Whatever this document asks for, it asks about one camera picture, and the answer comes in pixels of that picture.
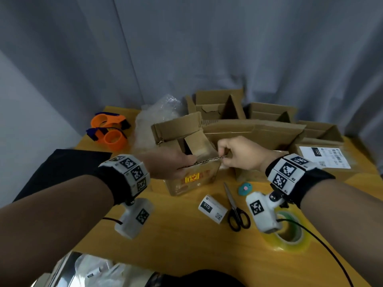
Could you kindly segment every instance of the person's left arm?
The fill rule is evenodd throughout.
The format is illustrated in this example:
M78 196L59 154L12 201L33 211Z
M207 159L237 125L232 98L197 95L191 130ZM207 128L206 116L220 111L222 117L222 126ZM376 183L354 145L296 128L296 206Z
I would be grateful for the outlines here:
M171 149L135 155L152 178L183 177L196 158ZM113 207L99 178L83 175L0 209L0 283L27 286L49 272Z

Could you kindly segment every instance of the gray curtain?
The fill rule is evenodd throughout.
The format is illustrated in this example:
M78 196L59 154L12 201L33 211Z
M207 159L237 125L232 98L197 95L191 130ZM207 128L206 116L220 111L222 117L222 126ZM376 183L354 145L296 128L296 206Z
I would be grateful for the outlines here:
M0 0L0 50L73 127L244 86L359 135L383 173L383 0Z

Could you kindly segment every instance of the brown box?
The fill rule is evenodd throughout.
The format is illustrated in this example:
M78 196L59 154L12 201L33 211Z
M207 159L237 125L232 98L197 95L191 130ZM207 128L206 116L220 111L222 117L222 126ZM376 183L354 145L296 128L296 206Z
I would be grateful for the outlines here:
M283 155L289 154L287 151L280 151ZM234 168L236 172L237 182L255 181L255 182L268 182L266 175L258 170L245 170Z
M336 179L341 181L346 181L348 178L361 172L361 167L343 145L296 144L293 150L291 153L296 153L310 161L318 162L324 167L323 170L333 174ZM338 165L342 165L343 167L346 164L349 168L325 167L327 165L330 166L327 160L330 160L330 163L331 161L336 161Z
M290 106L252 102L249 105L249 118L294 123L296 111L296 108Z
M179 149L185 154L197 156L197 163L186 168L187 174L184 178L165 180L172 196L212 182L221 165L220 159L214 159L218 157L218 152L204 135L201 121L201 113L196 112L152 125L152 132L158 147L167 146Z
M246 119L242 108L243 89L197 91L195 103L185 96L189 114L201 112L204 120Z
M297 124L306 125L306 128L294 141L294 144L344 144L342 134L339 132L337 125L312 121L298 121Z
M203 120L202 129L214 144L223 138L244 136L270 150L286 150L305 125L266 120Z

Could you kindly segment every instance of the person's left hand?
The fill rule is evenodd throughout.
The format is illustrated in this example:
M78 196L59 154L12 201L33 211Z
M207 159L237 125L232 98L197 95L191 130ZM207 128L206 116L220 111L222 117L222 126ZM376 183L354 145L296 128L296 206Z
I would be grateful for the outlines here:
M134 155L142 161L151 178L180 179L186 175L186 169L197 161L194 155L186 155L180 150L161 147L148 152Z

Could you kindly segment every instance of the black wrist strap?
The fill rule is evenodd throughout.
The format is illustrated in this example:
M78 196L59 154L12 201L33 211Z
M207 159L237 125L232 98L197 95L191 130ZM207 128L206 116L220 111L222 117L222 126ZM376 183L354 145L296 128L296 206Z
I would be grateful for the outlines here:
M275 167L275 165L279 162L283 157L275 159L271 164L267 167L265 173L268 177L270 175L271 170ZM314 168L309 171L306 171L305 174L296 182L295 187L291 191L289 195L283 193L279 188L277 188L274 184L270 184L273 190L278 191L280 195L289 203L294 203L298 208L301 208L301 201L305 194L317 183L326 179L335 179L335 176L322 170L319 168Z
M101 179L108 186L115 200L114 205L133 199L130 194L130 186L126 179L113 167L97 167L91 175Z

